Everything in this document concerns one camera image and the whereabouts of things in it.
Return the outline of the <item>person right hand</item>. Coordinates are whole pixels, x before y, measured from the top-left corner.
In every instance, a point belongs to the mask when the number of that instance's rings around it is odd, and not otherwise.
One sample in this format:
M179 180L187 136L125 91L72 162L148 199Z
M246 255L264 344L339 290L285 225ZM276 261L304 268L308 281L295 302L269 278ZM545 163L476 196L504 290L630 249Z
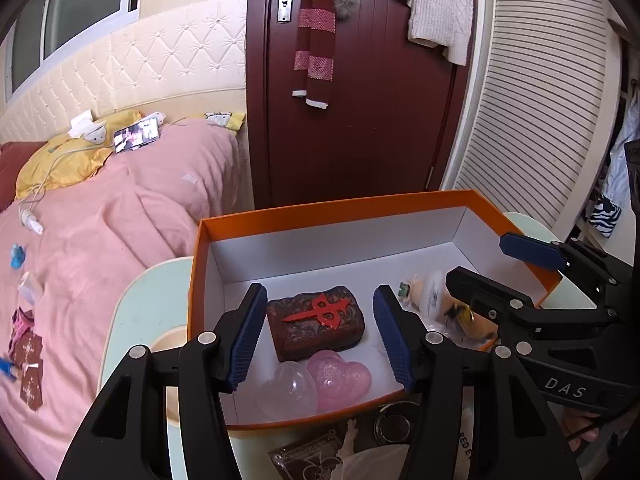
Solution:
M578 463L588 463L603 455L612 456L627 437L637 410L633 408L610 422L599 422L601 415L563 408L561 427Z

